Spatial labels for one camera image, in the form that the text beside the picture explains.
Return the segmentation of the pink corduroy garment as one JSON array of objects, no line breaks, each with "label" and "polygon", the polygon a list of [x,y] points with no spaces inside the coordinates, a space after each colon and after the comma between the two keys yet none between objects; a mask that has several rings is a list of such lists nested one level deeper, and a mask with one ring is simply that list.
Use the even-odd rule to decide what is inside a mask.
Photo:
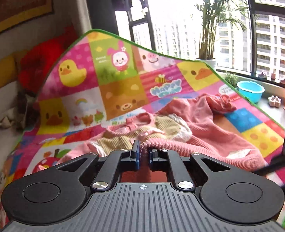
[{"label": "pink corduroy garment", "polygon": [[227,95],[204,94],[197,98],[173,99],[154,114],[140,113],[127,118],[120,125],[107,127],[102,133],[76,146],[59,162],[89,152],[105,157],[116,150],[130,150],[138,140],[142,153],[146,153],[149,148],[173,150],[184,157],[198,152],[238,168],[254,171],[265,164],[259,149],[213,122],[215,114],[232,113],[235,110],[236,106]]}]

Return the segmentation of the small white shoes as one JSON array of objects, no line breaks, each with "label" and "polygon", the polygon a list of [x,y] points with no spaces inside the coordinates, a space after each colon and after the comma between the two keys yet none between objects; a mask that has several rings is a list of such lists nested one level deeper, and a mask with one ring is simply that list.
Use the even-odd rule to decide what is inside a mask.
[{"label": "small white shoes", "polygon": [[272,95],[268,98],[268,103],[270,107],[280,108],[282,100],[278,96]]}]

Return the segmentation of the turquoise plastic basin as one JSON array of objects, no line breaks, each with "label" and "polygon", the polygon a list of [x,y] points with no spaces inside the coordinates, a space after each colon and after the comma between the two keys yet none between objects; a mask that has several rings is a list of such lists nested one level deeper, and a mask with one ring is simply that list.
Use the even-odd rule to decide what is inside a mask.
[{"label": "turquoise plastic basin", "polygon": [[239,81],[237,82],[238,91],[253,103],[258,103],[262,98],[265,88],[253,81]]}]

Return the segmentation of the colourful cartoon play mat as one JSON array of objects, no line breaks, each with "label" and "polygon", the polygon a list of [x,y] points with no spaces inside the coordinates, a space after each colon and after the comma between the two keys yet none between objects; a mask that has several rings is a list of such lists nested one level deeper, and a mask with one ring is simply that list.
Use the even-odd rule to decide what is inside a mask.
[{"label": "colourful cartoon play mat", "polygon": [[84,35],[47,74],[35,101],[39,118],[3,166],[0,228],[9,222],[1,194],[11,182],[57,165],[109,126],[140,113],[154,114],[173,99],[204,94],[229,97],[236,110],[215,114],[213,122],[258,148],[265,165],[280,154],[283,128],[206,63],[154,53],[99,30]]}]

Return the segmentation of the grey cloth on sofa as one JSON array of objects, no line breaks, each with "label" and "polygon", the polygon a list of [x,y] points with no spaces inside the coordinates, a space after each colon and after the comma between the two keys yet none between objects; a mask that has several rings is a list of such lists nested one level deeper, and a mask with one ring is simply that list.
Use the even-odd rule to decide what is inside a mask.
[{"label": "grey cloth on sofa", "polygon": [[15,99],[15,106],[5,111],[0,117],[0,129],[15,128],[17,131],[24,131],[26,128],[34,127],[39,111],[34,109],[35,98],[18,92]]}]

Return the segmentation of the white plant pot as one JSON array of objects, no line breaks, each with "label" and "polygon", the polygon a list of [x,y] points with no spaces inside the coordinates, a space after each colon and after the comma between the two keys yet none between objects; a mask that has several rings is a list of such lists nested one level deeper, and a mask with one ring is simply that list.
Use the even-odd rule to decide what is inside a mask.
[{"label": "white plant pot", "polygon": [[216,59],[198,59],[198,60],[206,63],[212,69],[214,70],[216,69],[216,66],[217,66]]}]

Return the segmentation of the red plush cushion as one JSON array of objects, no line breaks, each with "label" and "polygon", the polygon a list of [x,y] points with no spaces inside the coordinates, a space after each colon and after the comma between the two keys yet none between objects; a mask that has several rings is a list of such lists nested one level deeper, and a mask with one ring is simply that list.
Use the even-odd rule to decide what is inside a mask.
[{"label": "red plush cushion", "polygon": [[74,27],[69,26],[63,34],[29,50],[20,60],[18,81],[21,87],[27,92],[37,94],[50,69],[77,37]]}]

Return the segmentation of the yellow cushion middle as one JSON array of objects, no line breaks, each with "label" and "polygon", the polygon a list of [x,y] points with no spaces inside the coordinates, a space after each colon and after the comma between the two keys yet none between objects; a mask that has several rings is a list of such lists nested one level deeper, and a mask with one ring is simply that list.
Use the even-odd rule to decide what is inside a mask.
[{"label": "yellow cushion middle", "polygon": [[0,60],[0,88],[17,79],[17,64],[14,54]]}]

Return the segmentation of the potted palm plant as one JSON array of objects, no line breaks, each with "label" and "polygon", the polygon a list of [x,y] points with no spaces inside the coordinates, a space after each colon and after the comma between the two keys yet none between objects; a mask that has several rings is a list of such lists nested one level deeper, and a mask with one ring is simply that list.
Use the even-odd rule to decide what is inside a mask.
[{"label": "potted palm plant", "polygon": [[216,31],[219,25],[232,24],[242,31],[246,24],[238,16],[246,17],[247,0],[202,0],[197,3],[202,13],[202,33],[200,34],[199,59],[211,60],[214,55]]}]

